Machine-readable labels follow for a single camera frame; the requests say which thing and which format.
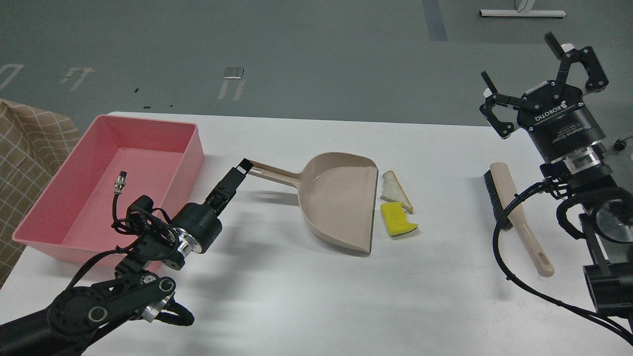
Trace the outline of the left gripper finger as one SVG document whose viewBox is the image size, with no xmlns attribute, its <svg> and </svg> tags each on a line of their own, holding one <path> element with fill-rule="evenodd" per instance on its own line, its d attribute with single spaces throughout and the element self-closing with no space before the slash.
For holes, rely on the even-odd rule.
<svg viewBox="0 0 633 356">
<path fill-rule="evenodd" d="M 242 159 L 239 165 L 231 168 L 216 185 L 216 196 L 220 198 L 233 198 L 238 187 L 240 187 L 253 166 L 253 162 L 250 160 Z"/>
</svg>

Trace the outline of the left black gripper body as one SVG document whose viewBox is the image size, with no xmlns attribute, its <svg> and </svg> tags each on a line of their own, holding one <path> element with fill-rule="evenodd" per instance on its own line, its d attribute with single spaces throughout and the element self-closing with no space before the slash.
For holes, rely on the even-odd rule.
<svg viewBox="0 0 633 356">
<path fill-rule="evenodd" d="M 219 215 L 230 201 L 226 191 L 212 191 L 201 203 L 186 204 L 173 218 L 173 226 L 182 228 L 196 243 L 196 253 L 206 253 L 222 231 Z"/>
</svg>

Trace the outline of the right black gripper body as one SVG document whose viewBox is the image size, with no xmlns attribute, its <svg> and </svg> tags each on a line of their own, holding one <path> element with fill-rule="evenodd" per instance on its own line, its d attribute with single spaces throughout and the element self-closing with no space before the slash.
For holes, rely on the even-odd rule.
<svg viewBox="0 0 633 356">
<path fill-rule="evenodd" d="M 603 140 L 606 135 L 584 104 L 583 91 L 565 84 L 555 94 L 556 83 L 547 82 L 522 98 L 531 104 L 519 110 L 517 122 L 526 131 L 547 164 Z"/>
</svg>

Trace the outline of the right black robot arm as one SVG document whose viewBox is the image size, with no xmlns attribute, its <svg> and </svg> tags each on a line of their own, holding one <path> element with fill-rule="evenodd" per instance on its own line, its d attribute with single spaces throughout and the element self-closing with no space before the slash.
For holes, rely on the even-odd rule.
<svg viewBox="0 0 633 356">
<path fill-rule="evenodd" d="M 584 100 L 585 95 L 604 90 L 609 81 L 592 47 L 562 45 L 551 32 L 544 40 L 559 62 L 555 79 L 515 97 L 500 93 L 488 73 L 481 74 L 486 90 L 479 110 L 490 126 L 502 139 L 525 130 L 544 160 L 543 179 L 523 192 L 516 191 L 502 162 L 491 164 L 484 174 L 496 220 L 493 255 L 506 279 L 518 288 L 631 343 L 632 329 L 614 318 L 632 322 L 632 193 L 612 178 L 604 159 L 604 132 Z M 500 253 L 500 232 L 515 228 L 539 275 L 554 275 L 522 208 L 528 198 L 543 192 L 560 201 L 555 212 L 558 225 L 587 245 L 592 263 L 583 273 L 594 311 L 538 292 L 509 269 Z"/>
</svg>

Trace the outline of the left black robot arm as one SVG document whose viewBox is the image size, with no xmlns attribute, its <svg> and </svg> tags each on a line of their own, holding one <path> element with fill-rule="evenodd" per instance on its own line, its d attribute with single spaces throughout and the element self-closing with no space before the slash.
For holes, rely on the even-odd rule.
<svg viewBox="0 0 633 356">
<path fill-rule="evenodd" d="M 80 356 L 129 321 L 192 325 L 192 313 L 175 300 L 174 279 L 160 277 L 148 267 L 160 262 L 180 270 L 190 253 L 207 252 L 222 231 L 220 214 L 253 166 L 242 160 L 203 203 L 188 203 L 174 217 L 143 195 L 119 218 L 118 200 L 127 176 L 121 171 L 112 200 L 112 228 L 135 236 L 134 241 L 91 257 L 45 309 L 4 323 L 1 354 Z"/>
</svg>

